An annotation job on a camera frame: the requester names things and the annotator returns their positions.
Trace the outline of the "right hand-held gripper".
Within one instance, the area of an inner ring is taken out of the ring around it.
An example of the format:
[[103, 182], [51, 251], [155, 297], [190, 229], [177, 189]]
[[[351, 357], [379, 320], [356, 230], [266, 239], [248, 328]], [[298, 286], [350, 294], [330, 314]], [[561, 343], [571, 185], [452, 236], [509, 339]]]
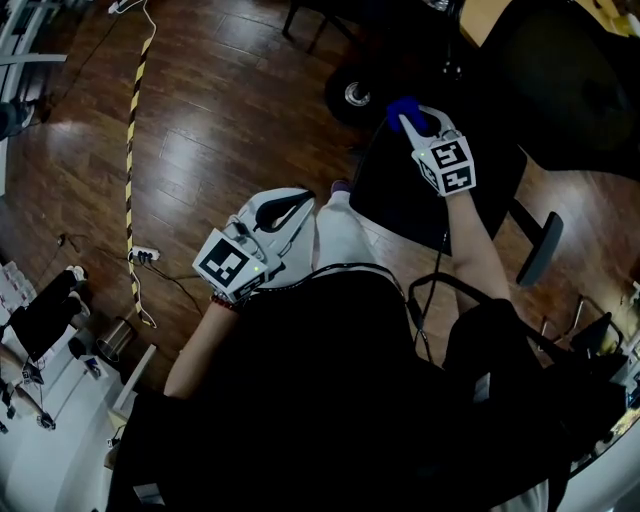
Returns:
[[399, 121], [406, 133], [422, 177], [441, 197], [475, 187], [475, 165], [468, 141], [441, 110], [419, 105], [427, 123], [425, 137], [419, 134], [406, 115]]

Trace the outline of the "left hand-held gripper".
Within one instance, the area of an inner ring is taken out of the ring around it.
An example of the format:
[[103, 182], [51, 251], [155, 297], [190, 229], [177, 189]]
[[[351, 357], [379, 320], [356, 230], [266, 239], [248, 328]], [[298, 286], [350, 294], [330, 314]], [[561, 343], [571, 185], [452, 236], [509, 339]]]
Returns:
[[[277, 188], [254, 195], [220, 231], [214, 229], [192, 267], [216, 292], [240, 303], [285, 269], [281, 255], [315, 207], [315, 193]], [[262, 243], [249, 228], [259, 228]]]

